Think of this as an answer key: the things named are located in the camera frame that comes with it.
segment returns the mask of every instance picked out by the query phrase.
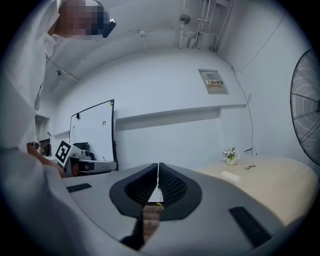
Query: flower vase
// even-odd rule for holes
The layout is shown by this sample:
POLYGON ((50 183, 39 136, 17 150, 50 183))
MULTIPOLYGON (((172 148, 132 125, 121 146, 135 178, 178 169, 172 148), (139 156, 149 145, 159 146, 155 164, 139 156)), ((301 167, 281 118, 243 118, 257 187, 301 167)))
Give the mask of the flower vase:
POLYGON ((227 158, 226 159, 226 165, 227 166, 235 166, 237 164, 237 158, 233 157, 233 158, 227 158))

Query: round beige table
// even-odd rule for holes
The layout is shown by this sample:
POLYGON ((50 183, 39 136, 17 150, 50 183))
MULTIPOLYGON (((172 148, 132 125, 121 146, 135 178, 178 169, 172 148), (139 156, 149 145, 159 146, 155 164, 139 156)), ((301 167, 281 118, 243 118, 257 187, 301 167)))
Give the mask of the round beige table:
POLYGON ((227 181, 220 175, 223 171, 240 176, 236 183, 228 181, 271 210, 284 226, 305 216, 319 191, 315 172, 290 158, 245 156, 237 165, 220 161, 198 170, 227 181), (250 165, 256 167, 246 170, 250 165))

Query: white ceiling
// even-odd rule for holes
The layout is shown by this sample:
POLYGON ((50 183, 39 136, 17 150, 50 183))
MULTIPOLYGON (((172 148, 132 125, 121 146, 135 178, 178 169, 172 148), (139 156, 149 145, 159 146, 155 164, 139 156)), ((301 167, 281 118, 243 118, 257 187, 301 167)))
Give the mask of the white ceiling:
MULTIPOLYGON (((181 25, 179 16, 191 17, 184 26, 183 47, 188 47, 190 38, 198 29, 196 18, 200 12, 200 0, 101 0, 108 9, 116 27, 106 39, 78 41, 57 38, 54 54, 50 58, 71 76, 80 80, 104 64, 145 51, 139 31, 145 31, 148 51, 158 48, 179 47, 181 25)), ((205 34, 202 49, 209 49, 213 35, 217 35, 227 14, 228 0, 217 0, 211 27, 211 35, 205 34)), ((58 68, 47 61, 43 94, 61 97, 76 84, 65 74, 57 75, 58 68)))

